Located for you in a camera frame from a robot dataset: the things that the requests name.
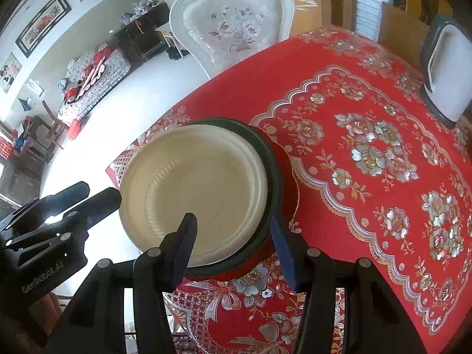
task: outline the white tiled floor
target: white tiled floor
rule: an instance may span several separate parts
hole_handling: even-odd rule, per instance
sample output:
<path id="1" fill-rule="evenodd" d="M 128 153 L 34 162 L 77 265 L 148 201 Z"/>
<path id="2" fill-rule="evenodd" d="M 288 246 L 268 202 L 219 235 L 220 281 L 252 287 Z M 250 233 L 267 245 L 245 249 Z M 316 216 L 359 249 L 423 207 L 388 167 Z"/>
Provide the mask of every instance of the white tiled floor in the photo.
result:
<path id="1" fill-rule="evenodd" d="M 105 96 L 77 138 L 56 152 L 43 178 L 42 197 L 78 181 L 89 184 L 90 196 L 112 186 L 105 173 L 107 166 L 169 108 L 206 81 L 205 72 L 192 56 L 172 61 L 163 53 L 145 63 Z M 121 262 L 138 256 L 118 212 L 94 226 L 89 234 L 85 244 L 89 263 L 63 283 L 58 294 L 72 295 L 102 258 Z"/>

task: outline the beige plate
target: beige plate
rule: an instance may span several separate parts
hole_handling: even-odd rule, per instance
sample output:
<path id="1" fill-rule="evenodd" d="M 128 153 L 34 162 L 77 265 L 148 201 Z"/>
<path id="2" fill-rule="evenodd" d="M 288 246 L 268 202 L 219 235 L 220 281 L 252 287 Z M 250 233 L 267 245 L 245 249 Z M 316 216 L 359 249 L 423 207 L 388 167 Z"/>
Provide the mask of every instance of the beige plate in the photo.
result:
<path id="1" fill-rule="evenodd" d="M 251 238 L 266 206 L 267 177 L 241 136 L 196 124 L 158 133 L 131 161 L 120 191 L 123 228 L 142 251 L 176 231 L 185 213 L 195 214 L 194 267 L 229 257 Z"/>

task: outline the white ornate chair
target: white ornate chair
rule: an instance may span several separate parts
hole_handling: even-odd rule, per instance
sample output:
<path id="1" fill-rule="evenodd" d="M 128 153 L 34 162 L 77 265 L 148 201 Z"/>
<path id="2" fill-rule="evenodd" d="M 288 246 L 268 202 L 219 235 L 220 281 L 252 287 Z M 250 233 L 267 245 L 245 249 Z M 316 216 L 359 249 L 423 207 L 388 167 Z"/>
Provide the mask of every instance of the white ornate chair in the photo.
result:
<path id="1" fill-rule="evenodd" d="M 294 0 L 176 0 L 169 22 L 212 78 L 286 40 L 293 16 Z"/>

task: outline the red tablecloth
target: red tablecloth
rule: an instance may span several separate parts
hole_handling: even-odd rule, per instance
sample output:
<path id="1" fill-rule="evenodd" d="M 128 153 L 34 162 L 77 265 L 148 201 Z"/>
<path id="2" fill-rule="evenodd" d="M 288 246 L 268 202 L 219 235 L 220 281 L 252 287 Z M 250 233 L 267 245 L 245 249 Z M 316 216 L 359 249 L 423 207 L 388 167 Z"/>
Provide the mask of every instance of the red tablecloth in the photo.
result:
<path id="1" fill-rule="evenodd" d="M 421 81 L 378 44 L 317 29 L 190 94 L 113 162 L 110 176 L 118 185 L 157 131 L 204 117 L 258 126 L 292 162 L 292 231 L 335 259 L 371 257 L 428 352 L 439 353 L 472 304 L 471 128 L 438 123 L 419 96 Z M 304 303 L 276 255 L 238 280 L 187 282 L 166 298 L 197 344 L 218 354 L 287 354 Z M 332 353 L 343 335 L 341 289 L 335 319 Z"/>

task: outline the green plate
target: green plate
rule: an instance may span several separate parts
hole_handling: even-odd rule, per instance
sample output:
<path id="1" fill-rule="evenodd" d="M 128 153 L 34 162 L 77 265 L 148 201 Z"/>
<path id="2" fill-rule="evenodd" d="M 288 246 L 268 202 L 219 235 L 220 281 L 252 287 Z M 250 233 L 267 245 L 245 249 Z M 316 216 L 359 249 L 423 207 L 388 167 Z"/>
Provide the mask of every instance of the green plate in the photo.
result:
<path id="1" fill-rule="evenodd" d="M 218 126 L 243 137 L 259 154 L 267 175 L 267 203 L 259 226 L 246 244 L 233 255 L 211 265 L 187 268 L 186 276 L 207 278 L 227 273 L 246 262 L 256 254 L 271 235 L 271 218 L 280 211 L 284 184 L 277 158 L 268 142 L 257 132 L 240 121 L 231 118 L 211 117 L 192 121 L 186 125 L 203 124 Z"/>

